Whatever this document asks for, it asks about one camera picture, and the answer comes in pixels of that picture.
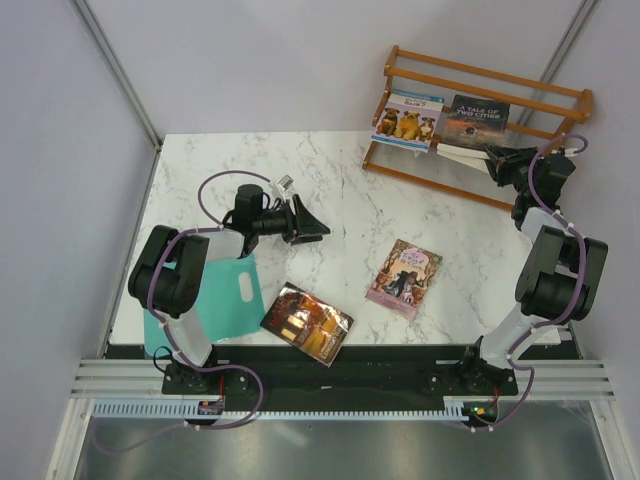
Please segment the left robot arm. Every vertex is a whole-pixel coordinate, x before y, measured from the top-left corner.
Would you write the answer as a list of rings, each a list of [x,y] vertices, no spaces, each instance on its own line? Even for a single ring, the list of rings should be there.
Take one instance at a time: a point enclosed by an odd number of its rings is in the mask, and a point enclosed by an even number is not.
[[[263,236],[279,236],[289,245],[319,242],[331,233],[299,195],[266,205],[266,192],[256,184],[238,187],[234,207],[219,226],[179,231],[153,228],[129,277],[129,295],[154,316],[172,356],[186,365],[185,382],[208,393],[219,382],[219,369],[208,360],[212,343],[195,309],[205,267],[250,256]]]

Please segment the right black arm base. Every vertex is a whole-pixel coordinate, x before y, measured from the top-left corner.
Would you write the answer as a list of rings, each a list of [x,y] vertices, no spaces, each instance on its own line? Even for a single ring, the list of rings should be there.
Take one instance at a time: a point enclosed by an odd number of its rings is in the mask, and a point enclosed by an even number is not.
[[[430,391],[440,396],[493,397],[518,393],[515,374],[484,360],[432,364],[426,369]]]

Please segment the orange wooden tiered rack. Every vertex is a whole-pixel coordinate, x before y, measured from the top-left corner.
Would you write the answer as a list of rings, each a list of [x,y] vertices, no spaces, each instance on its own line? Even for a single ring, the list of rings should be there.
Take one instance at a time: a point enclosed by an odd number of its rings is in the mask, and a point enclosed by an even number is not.
[[[593,112],[589,89],[575,90],[394,46],[372,120],[363,168],[501,210],[524,206],[526,161],[512,133],[549,151]]]

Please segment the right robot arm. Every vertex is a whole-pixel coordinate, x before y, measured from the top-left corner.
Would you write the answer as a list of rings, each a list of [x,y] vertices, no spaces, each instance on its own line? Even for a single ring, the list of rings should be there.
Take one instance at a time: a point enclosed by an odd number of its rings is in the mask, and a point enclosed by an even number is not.
[[[517,196],[511,218],[531,240],[531,250],[515,287],[516,305],[489,334],[465,351],[458,381],[467,392],[483,392],[515,367],[542,334],[580,321],[590,312],[600,283],[608,245],[580,234],[565,218],[558,201],[576,166],[574,152],[486,145],[488,173]]]

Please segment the dog cover Bark book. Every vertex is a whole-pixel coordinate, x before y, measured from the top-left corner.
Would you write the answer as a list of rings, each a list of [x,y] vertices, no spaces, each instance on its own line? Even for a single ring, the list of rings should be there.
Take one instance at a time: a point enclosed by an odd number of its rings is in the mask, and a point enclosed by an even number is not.
[[[374,123],[374,142],[426,152],[433,141],[445,100],[392,89]]]

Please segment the Jane Eyre blue book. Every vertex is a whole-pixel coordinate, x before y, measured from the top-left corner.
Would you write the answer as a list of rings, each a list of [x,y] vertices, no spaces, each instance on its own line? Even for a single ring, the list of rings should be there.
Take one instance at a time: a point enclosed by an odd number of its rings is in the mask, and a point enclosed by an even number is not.
[[[460,164],[479,170],[482,173],[489,173],[486,165],[486,160],[488,160],[489,157],[486,152],[439,143],[436,148],[436,153]]]

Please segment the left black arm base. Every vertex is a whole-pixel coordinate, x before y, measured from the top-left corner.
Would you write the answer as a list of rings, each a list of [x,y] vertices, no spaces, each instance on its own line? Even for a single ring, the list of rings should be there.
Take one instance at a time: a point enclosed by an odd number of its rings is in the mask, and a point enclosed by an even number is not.
[[[213,372],[201,372],[177,360],[165,367],[161,392],[164,395],[249,395],[259,392],[253,376],[239,365],[205,365],[216,368]]]

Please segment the Tale of Two Cities book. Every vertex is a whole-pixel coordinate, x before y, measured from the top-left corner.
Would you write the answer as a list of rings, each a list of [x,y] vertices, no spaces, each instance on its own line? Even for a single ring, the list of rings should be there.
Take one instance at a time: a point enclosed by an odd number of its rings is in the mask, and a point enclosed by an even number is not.
[[[485,145],[504,144],[509,116],[508,103],[456,94],[437,147],[459,155],[482,156]]]

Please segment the teal plastic file folder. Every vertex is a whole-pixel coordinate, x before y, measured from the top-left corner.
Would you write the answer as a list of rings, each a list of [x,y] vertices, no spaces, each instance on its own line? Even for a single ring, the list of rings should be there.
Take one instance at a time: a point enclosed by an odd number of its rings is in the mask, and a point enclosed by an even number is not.
[[[258,332],[265,308],[254,255],[207,262],[195,308],[211,343]]]

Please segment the pink illustrated children book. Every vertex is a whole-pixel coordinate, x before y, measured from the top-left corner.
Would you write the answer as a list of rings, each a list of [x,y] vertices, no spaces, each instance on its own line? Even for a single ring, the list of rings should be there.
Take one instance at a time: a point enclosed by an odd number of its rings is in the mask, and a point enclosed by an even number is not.
[[[412,321],[443,258],[397,239],[365,298]]]

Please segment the dark orange glossy book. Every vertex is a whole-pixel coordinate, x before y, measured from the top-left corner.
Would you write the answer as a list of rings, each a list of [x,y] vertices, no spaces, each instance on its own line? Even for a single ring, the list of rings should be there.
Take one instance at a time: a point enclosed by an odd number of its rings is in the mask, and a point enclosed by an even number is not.
[[[330,367],[354,319],[318,297],[286,282],[260,325],[289,345]]]

